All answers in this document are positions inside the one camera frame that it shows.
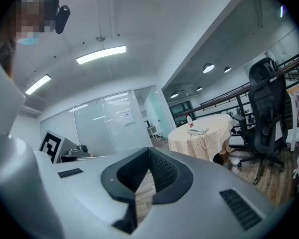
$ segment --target fluorescent light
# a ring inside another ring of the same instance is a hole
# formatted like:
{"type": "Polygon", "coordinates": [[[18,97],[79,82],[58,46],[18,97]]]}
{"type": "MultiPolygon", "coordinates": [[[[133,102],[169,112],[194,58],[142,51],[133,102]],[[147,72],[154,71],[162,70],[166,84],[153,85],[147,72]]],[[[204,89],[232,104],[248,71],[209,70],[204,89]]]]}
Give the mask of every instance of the fluorescent light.
{"type": "Polygon", "coordinates": [[[106,117],[106,115],[102,116],[102,117],[98,117],[98,118],[92,119],[92,120],[98,120],[98,119],[101,119],[101,118],[104,118],[104,117],[106,117]]]}
{"type": "Polygon", "coordinates": [[[280,18],[282,18],[284,16],[284,14],[285,14],[285,6],[282,5],[282,6],[280,6],[280,18]]]}
{"type": "Polygon", "coordinates": [[[69,112],[74,112],[74,111],[76,111],[76,110],[82,109],[82,108],[87,107],[87,106],[89,106],[89,105],[88,105],[88,104],[85,104],[85,105],[82,105],[82,106],[79,106],[79,107],[70,109],[69,112]]]}
{"type": "Polygon", "coordinates": [[[126,52],[126,46],[121,46],[121,47],[116,47],[116,48],[111,48],[106,50],[99,50],[91,54],[85,55],[83,57],[77,58],[76,61],[78,61],[78,63],[82,65],[94,59],[98,59],[98,58],[102,58],[114,54],[119,54],[119,53],[125,53],[125,52],[126,52]]]}
{"type": "Polygon", "coordinates": [[[129,93],[122,93],[122,94],[118,94],[118,95],[115,95],[115,96],[110,96],[108,98],[104,98],[105,101],[107,100],[111,100],[111,99],[114,99],[114,98],[120,98],[120,97],[123,97],[123,96],[127,96],[129,93]]]}
{"type": "Polygon", "coordinates": [[[44,83],[48,82],[49,80],[51,80],[51,77],[46,74],[36,83],[34,83],[32,87],[29,88],[25,93],[31,95],[34,91],[36,91],[38,88],[40,88],[44,83]]]}

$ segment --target office chair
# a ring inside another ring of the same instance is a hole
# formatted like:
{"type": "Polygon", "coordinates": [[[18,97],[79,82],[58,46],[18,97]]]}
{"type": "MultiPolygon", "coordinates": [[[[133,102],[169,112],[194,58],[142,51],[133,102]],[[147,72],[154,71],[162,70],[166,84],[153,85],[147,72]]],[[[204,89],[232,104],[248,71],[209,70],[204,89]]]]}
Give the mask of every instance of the office chair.
{"type": "Polygon", "coordinates": [[[254,64],[249,71],[251,89],[248,97],[253,108],[256,126],[247,130],[246,118],[235,115],[234,119],[241,125],[242,138],[253,152],[252,157],[241,159],[242,162],[259,159],[259,168],[255,181],[259,181],[263,160],[269,160],[281,166],[284,163],[275,155],[285,146],[288,134],[285,123],[286,81],[283,74],[277,72],[277,67],[271,58],[264,58],[254,64]]]}

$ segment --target chair backrest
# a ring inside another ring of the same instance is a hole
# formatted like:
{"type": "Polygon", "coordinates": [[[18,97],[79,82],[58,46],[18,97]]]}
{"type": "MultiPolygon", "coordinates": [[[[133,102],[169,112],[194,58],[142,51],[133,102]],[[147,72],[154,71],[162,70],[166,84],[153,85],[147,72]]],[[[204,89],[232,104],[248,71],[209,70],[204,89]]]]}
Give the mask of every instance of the chair backrest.
{"type": "Polygon", "coordinates": [[[254,148],[264,154],[273,154],[286,142],[288,130],[285,123],[286,81],[276,74],[277,67],[271,58],[254,64],[249,72],[252,85],[249,100],[256,119],[254,148]],[[276,125],[282,137],[276,140],[276,125]]]}

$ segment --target bottle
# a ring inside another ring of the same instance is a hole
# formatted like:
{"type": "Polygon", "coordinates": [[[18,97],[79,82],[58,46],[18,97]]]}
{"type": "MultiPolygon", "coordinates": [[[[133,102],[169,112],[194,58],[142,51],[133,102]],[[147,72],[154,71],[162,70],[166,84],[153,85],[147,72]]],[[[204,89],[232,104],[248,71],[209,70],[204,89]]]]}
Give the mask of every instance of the bottle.
{"type": "Polygon", "coordinates": [[[187,116],[187,122],[188,122],[188,124],[189,124],[189,127],[194,126],[194,124],[193,124],[193,120],[191,119],[191,117],[189,116],[189,114],[187,114],[186,116],[187,116]]]}

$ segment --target black vent grille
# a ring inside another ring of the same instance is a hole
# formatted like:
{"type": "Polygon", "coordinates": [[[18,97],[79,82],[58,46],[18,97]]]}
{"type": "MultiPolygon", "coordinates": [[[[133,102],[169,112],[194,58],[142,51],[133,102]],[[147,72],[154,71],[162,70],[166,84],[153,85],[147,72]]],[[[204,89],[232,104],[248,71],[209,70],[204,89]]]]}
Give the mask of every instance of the black vent grille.
{"type": "Polygon", "coordinates": [[[117,172],[118,180],[133,192],[139,188],[149,166],[149,155],[143,153],[121,167],[117,172]]]}
{"type": "Polygon", "coordinates": [[[149,170],[153,176],[156,192],[159,192],[175,182],[177,168],[155,153],[150,153],[149,170]]]}
{"type": "Polygon", "coordinates": [[[262,220],[235,190],[229,189],[219,193],[244,230],[252,228],[262,220]]]}

